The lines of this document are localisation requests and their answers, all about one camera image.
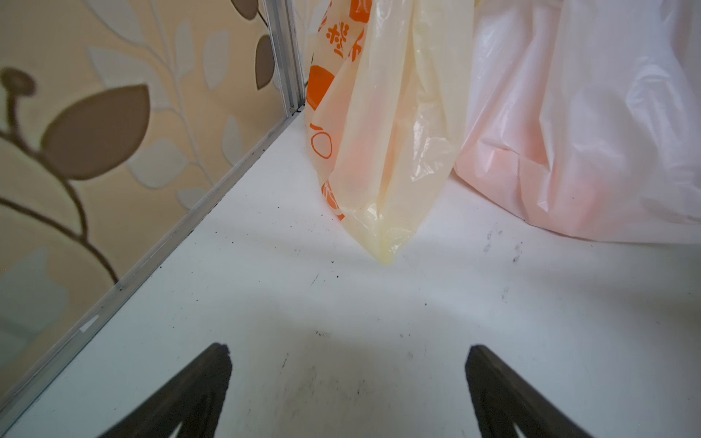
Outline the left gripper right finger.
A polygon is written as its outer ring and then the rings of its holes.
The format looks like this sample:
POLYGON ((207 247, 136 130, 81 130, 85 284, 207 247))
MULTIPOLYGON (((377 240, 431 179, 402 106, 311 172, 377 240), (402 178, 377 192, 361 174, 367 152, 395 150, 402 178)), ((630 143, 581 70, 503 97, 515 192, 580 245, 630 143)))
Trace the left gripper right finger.
POLYGON ((465 373, 483 437, 590 435, 485 345, 470 348, 465 373))

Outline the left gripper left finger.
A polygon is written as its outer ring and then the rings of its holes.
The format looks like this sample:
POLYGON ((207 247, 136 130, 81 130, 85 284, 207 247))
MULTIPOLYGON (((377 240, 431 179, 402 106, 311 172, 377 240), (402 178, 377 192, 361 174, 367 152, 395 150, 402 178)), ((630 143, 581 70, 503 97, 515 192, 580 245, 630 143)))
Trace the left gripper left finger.
POLYGON ((232 373, 228 346, 213 343, 104 437, 213 437, 232 373))

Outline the white plastic bag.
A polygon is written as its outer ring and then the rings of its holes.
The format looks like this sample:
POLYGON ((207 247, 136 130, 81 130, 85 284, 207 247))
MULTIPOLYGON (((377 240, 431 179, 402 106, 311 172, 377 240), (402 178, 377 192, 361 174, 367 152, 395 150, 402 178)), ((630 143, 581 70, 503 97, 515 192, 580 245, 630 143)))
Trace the white plastic bag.
POLYGON ((700 240, 697 1, 483 1, 456 174, 533 226, 700 240))

